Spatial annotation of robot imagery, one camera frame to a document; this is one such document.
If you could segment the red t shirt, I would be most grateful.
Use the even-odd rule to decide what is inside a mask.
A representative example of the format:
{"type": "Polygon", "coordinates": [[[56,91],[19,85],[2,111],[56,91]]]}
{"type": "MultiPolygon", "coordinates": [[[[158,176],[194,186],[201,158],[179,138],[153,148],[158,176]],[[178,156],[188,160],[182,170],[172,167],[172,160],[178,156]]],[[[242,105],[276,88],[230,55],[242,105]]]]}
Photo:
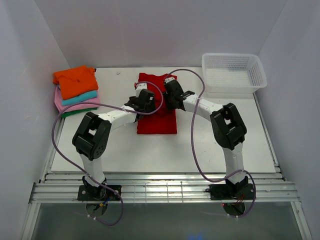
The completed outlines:
{"type": "MultiPolygon", "coordinates": [[[[166,91],[164,86],[166,76],[167,73],[157,76],[141,72],[138,82],[153,83],[164,94],[166,91]]],[[[170,110],[167,107],[165,99],[163,99],[162,106],[156,113],[144,116],[137,123],[138,135],[175,135],[177,133],[176,111],[174,109],[170,110]]]]}

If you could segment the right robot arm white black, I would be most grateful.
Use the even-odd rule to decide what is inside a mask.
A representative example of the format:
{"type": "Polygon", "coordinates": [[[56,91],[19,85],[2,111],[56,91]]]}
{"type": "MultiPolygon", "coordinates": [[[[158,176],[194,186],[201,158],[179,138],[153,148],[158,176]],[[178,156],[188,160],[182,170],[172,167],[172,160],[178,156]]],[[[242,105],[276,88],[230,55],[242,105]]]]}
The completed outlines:
{"type": "Polygon", "coordinates": [[[210,121],[215,141],[222,147],[224,154],[226,194],[237,199],[248,185],[243,161],[243,142],[247,128],[237,107],[233,103],[221,105],[201,99],[192,91],[184,92],[173,77],[164,80],[164,87],[168,108],[193,113],[191,135],[194,134],[196,115],[210,121]]]}

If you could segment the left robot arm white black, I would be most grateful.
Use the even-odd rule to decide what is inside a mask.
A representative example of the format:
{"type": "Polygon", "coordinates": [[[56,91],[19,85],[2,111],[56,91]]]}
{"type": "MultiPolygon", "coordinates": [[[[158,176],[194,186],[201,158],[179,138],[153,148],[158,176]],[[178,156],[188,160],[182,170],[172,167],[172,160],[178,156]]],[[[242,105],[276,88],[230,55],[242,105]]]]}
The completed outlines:
{"type": "Polygon", "coordinates": [[[143,113],[156,110],[155,94],[152,91],[143,88],[137,90],[136,94],[120,110],[102,114],[86,113],[73,136],[72,144],[79,153],[85,170],[82,178],[85,191],[95,200],[102,200],[111,194],[104,186],[106,177],[102,170],[102,155],[110,133],[142,119],[143,113]]]}

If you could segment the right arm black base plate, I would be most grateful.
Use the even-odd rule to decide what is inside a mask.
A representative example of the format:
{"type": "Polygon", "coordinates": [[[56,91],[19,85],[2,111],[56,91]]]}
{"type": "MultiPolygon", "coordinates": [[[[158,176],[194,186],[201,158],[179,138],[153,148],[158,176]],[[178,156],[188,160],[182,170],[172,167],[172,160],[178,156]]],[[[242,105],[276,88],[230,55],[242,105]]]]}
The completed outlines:
{"type": "Polygon", "coordinates": [[[205,192],[209,193],[211,200],[253,200],[255,195],[251,183],[240,190],[234,190],[227,184],[210,184],[205,192]]]}

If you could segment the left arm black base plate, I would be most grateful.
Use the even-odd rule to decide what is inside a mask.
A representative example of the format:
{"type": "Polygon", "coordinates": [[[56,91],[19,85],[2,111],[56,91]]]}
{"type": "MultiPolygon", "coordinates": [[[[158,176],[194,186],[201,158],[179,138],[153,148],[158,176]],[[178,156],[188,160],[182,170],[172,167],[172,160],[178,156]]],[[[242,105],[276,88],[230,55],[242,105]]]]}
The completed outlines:
{"type": "Polygon", "coordinates": [[[91,185],[81,185],[78,189],[77,200],[78,201],[104,201],[109,199],[110,201],[119,201],[120,198],[116,192],[121,195],[121,185],[107,185],[106,189],[101,186],[95,187],[91,185]]]}

